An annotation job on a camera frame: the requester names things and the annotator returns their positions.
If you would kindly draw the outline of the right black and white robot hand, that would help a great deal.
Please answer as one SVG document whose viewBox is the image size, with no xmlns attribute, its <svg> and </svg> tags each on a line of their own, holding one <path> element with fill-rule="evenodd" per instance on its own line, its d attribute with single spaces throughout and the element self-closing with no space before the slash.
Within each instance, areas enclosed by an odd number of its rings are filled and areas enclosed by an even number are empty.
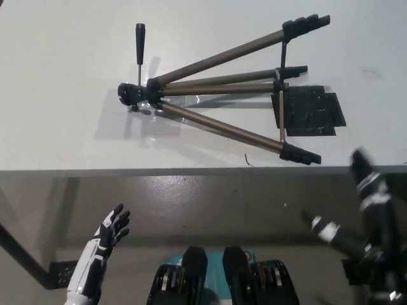
<svg viewBox="0 0 407 305">
<path fill-rule="evenodd" d="M 301 218 L 322 242 L 347 256 L 342 261 L 345 276 L 350 285 L 368 288 L 369 304 L 406 304 L 406 250 L 387 179 L 362 149 L 352 153 L 350 172 L 360 200 L 364 241 L 321 215 L 304 210 Z"/>
</svg>

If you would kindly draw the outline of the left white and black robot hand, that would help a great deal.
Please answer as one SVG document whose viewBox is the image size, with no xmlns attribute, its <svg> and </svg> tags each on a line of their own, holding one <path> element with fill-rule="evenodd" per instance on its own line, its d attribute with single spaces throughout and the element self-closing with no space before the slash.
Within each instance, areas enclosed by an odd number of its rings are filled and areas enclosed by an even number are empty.
<svg viewBox="0 0 407 305">
<path fill-rule="evenodd" d="M 129 233 L 127 225 L 130 212 L 119 204 L 101 222 L 94 235 L 86 243 L 71 276 L 67 291 L 94 301 L 101 293 L 102 281 L 107 269 L 107 260 L 113 248 Z"/>
</svg>

